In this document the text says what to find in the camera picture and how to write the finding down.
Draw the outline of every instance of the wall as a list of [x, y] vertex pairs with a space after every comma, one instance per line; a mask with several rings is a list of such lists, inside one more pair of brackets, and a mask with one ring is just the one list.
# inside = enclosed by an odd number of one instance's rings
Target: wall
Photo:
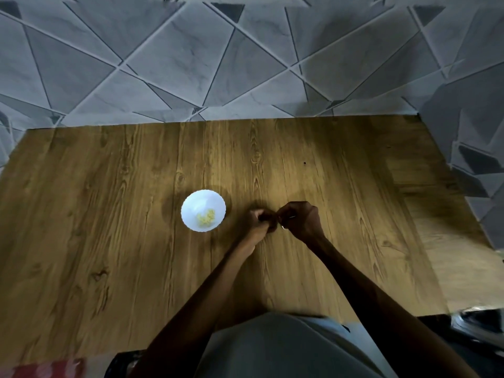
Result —
[[205, 1], [0, 0], [0, 172], [30, 128], [420, 110], [501, 233], [500, 1]]

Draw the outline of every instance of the person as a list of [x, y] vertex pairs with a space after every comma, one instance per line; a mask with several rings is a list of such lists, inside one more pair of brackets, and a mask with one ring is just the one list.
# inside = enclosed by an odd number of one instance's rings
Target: person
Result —
[[155, 337], [131, 378], [383, 376], [351, 342], [348, 331], [331, 319], [327, 325], [313, 318], [267, 313], [213, 332], [240, 267], [277, 221], [325, 264], [399, 377], [478, 376], [441, 338], [333, 247], [324, 235], [317, 207], [290, 202], [276, 213], [251, 211], [248, 220], [246, 235]]

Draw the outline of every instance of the person's left hand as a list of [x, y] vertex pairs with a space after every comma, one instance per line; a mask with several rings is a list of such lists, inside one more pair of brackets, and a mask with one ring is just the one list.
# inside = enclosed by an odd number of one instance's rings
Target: person's left hand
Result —
[[270, 209], [252, 209], [247, 212], [246, 218], [248, 230], [243, 241], [252, 247], [277, 228], [277, 214]]

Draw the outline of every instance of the yellow food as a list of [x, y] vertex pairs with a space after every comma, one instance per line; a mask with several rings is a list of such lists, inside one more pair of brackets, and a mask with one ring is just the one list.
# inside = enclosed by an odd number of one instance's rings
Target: yellow food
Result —
[[198, 224], [200, 227], [210, 227], [215, 219], [215, 211], [213, 209], [207, 209], [205, 215], [196, 215], [198, 219]]

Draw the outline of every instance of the person's left arm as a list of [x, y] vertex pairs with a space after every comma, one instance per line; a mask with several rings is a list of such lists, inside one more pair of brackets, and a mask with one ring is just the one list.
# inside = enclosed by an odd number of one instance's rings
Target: person's left arm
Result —
[[250, 211], [248, 219], [246, 235], [155, 337], [129, 378], [193, 377], [242, 264], [276, 227], [275, 214], [264, 209]]

